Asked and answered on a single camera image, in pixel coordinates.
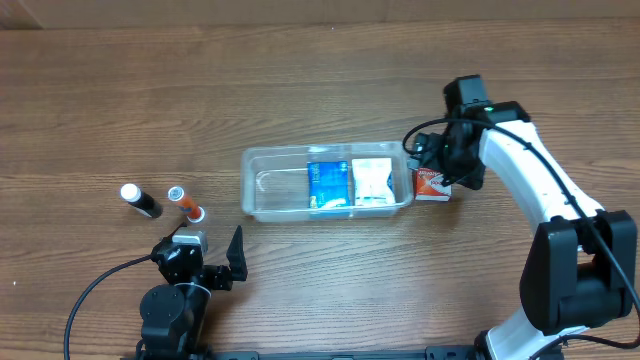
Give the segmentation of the red Panadol box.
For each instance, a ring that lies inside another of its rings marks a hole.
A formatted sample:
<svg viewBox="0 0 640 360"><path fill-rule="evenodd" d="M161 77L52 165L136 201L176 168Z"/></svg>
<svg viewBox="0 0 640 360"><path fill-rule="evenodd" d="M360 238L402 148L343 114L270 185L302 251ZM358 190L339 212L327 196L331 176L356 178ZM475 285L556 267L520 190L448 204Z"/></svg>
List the red Panadol box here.
<svg viewBox="0 0 640 360"><path fill-rule="evenodd" d="M416 201L448 202L452 188L443 185L444 176L429 168L419 168L414 172L414 199Z"/></svg>

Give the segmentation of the orange vitamin tube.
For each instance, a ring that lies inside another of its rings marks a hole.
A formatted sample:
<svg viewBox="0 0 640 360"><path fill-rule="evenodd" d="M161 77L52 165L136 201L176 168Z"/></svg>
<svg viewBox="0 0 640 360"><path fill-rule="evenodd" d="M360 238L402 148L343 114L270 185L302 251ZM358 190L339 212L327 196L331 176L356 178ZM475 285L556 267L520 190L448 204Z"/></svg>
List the orange vitamin tube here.
<svg viewBox="0 0 640 360"><path fill-rule="evenodd" d="M205 210L187 194L181 186L173 186L167 192L168 199L174 203L191 223L199 223L206 216Z"/></svg>

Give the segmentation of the dark bottle white cap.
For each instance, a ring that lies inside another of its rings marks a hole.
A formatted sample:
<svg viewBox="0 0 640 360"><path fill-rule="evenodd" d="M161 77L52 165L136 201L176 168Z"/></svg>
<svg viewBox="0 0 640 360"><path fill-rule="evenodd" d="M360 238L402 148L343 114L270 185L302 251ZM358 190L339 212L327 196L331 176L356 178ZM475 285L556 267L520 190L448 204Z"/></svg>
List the dark bottle white cap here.
<svg viewBox="0 0 640 360"><path fill-rule="evenodd" d="M150 195L133 183L124 184L120 189L121 198L136 211L149 218L159 218L163 213L162 206Z"/></svg>

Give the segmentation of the white medicine box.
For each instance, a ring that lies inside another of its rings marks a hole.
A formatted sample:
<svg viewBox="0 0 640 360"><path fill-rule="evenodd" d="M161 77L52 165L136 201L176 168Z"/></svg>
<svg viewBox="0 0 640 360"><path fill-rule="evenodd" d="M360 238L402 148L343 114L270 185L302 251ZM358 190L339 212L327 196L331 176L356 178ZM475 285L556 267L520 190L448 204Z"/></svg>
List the white medicine box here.
<svg viewBox="0 0 640 360"><path fill-rule="evenodd" d="M356 206L379 207L395 203L390 158L353 159L352 173Z"/></svg>

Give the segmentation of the blue VapoDrops box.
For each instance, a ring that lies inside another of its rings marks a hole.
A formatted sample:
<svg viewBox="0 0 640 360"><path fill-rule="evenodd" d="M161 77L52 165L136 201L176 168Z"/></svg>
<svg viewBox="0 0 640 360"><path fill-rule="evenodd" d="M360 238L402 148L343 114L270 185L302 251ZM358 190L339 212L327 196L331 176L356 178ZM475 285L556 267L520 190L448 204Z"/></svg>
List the blue VapoDrops box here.
<svg viewBox="0 0 640 360"><path fill-rule="evenodd" d="M345 207L350 204L346 161L309 162L307 171L311 209Z"/></svg>

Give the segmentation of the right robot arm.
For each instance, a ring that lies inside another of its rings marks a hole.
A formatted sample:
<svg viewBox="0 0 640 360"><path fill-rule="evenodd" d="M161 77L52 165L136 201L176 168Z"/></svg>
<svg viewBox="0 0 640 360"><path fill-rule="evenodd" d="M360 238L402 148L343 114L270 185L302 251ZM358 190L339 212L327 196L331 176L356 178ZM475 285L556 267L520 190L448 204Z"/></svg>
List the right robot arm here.
<svg viewBox="0 0 640 360"><path fill-rule="evenodd" d="M572 340L638 347L590 335L639 309L634 288L638 230L625 211L606 211L584 193L543 145L517 102L452 106L441 134L418 125L406 135L409 166L441 172L445 184L478 189L491 169L534 233L519 283L520 307L459 347L462 359L560 359Z"/></svg>

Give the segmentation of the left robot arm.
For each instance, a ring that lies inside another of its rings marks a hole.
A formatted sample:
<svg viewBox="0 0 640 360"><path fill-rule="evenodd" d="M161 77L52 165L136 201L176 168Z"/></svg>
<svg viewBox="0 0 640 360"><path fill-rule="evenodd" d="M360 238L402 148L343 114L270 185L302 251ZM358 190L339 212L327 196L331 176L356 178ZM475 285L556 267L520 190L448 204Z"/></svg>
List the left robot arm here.
<svg viewBox="0 0 640 360"><path fill-rule="evenodd" d="M206 265L204 231L181 224L162 238L150 260L166 283L150 289L140 302L141 359L212 359L209 345L200 343L207 307L215 291L230 291L244 282L248 269L243 231L238 226L226 252L226 265Z"/></svg>

